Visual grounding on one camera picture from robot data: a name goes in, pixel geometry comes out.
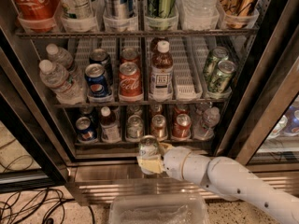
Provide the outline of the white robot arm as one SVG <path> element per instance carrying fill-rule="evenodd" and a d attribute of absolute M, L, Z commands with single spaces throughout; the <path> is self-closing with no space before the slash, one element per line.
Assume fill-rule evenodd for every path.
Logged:
<path fill-rule="evenodd" d="M 141 143 L 138 149 L 138 165 L 145 173 L 165 172 L 225 200 L 250 203 L 281 224 L 299 224 L 299 198 L 274 189 L 237 161 L 227 157 L 210 159 L 167 143 Z"/>

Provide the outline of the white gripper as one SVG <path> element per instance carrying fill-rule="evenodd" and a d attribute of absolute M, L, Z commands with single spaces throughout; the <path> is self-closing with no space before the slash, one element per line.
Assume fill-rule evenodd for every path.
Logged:
<path fill-rule="evenodd" d="M 188 181 L 197 186 L 207 181 L 207 167 L 210 158 L 196 154 L 186 147 L 174 147 L 160 142 L 160 155 L 149 158 L 137 156 L 137 162 L 144 174 L 161 174 L 164 169 L 169 177 L 179 181 Z"/>

